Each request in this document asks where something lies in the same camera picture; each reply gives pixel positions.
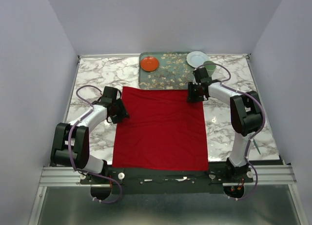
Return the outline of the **red cloth napkin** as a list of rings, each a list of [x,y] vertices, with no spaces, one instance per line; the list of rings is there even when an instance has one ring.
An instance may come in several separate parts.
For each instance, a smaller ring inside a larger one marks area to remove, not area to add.
[[[124,87],[129,113],[117,124],[112,166],[206,171],[208,147],[203,103],[187,102],[186,90]]]

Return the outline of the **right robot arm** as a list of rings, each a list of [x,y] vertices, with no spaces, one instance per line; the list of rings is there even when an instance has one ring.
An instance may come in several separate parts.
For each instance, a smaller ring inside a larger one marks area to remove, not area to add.
[[[235,182],[248,172],[251,142],[265,125],[265,114],[255,91],[242,92],[213,80],[206,68],[193,71],[194,82],[188,83],[187,102],[215,98],[230,106],[231,124],[235,131],[233,148],[225,163],[224,176]]]

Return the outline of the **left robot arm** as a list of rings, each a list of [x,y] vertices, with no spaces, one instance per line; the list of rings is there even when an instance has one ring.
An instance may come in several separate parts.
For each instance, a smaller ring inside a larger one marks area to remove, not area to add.
[[[129,118],[129,114],[119,89],[106,86],[100,97],[90,102],[79,94],[81,89],[87,87],[100,91],[94,85],[84,85],[77,89],[76,96],[87,103],[89,108],[75,120],[56,126],[50,161],[55,165],[71,166],[75,171],[89,173],[96,183],[101,184],[108,178],[109,166],[106,160],[90,154],[89,135],[103,121],[120,123]]]

